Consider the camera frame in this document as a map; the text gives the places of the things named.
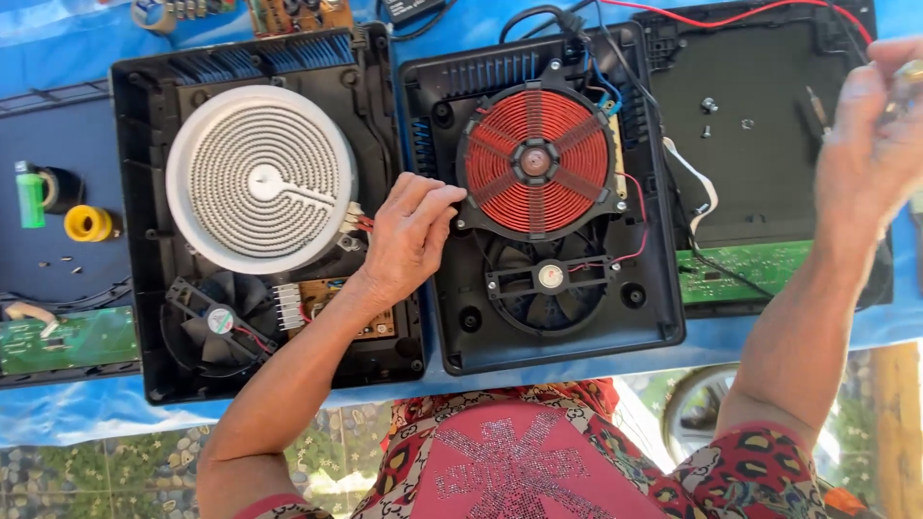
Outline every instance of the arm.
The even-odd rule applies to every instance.
[[[268,496],[295,493],[282,452],[330,394],[346,348],[378,313],[409,296],[441,262],[452,202],[465,191],[405,173],[376,214],[362,268],[237,395],[199,461],[206,518],[233,517]]]
[[[818,161],[814,245],[753,327],[715,437],[771,420],[811,448],[830,412],[878,241],[923,179],[923,99],[904,119],[877,126],[887,78],[923,58],[923,38],[875,42],[869,57],[876,61],[846,80]]]

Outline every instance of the hand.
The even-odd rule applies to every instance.
[[[893,73],[923,58],[923,37],[875,42],[868,52],[874,61],[846,79],[818,161],[817,235],[874,246],[923,180],[923,96],[878,127]]]
[[[464,189],[402,173],[375,215],[375,231],[366,262],[352,279],[364,286],[364,298],[383,311],[409,296],[442,262],[449,221],[458,212],[450,204]]]

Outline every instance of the plastic cover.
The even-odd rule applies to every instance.
[[[169,52],[194,46],[252,38],[245,0],[237,9],[196,21],[184,21],[168,38],[137,27],[129,16],[128,0],[4,0],[0,2],[0,98],[28,89],[48,89],[105,77],[116,60]],[[879,2],[877,16],[882,38],[912,34],[923,27],[918,0]],[[443,30],[467,28],[463,35],[434,30],[417,40],[398,43],[399,60],[444,54],[496,42],[499,29],[514,12],[531,5],[572,4],[570,0],[498,3],[464,0],[440,22]],[[702,0],[649,0],[659,7],[691,6]],[[375,0],[353,0],[358,21],[375,18]],[[604,7],[606,22],[624,21],[626,8]],[[582,14],[594,23],[595,13]],[[422,21],[402,31],[415,30]],[[522,23],[511,32],[518,38],[533,24]],[[903,211],[894,223],[894,303],[861,312],[853,327],[852,348],[892,344],[923,336],[923,299],[917,284],[917,232]],[[433,322],[430,316],[427,322]],[[415,383],[334,392],[325,406],[374,402],[421,394],[457,392],[549,380],[591,377],[654,369],[700,366],[739,360],[740,348],[754,318],[694,320],[688,338],[679,346],[585,359],[566,365],[514,369],[486,375],[451,377],[434,350],[435,337],[427,331],[427,371]],[[81,441],[189,428],[215,422],[229,402],[150,407],[144,400],[140,376],[39,386],[0,392],[0,448],[12,445],[68,445]]]

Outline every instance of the green circuit board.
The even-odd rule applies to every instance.
[[[701,254],[743,275],[767,292],[778,294],[810,252],[811,241],[703,248]],[[679,288],[683,304],[763,298],[759,292],[693,258],[691,250],[677,251]]]
[[[47,339],[37,319],[0,322],[0,372],[18,375],[138,360],[131,307],[102,308],[57,316]]]

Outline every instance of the patterned clothing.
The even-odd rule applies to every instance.
[[[352,517],[826,517],[790,431],[745,424],[665,475],[611,424],[616,398],[611,382],[587,380],[398,402],[378,480]],[[330,515],[277,495],[236,517]]]

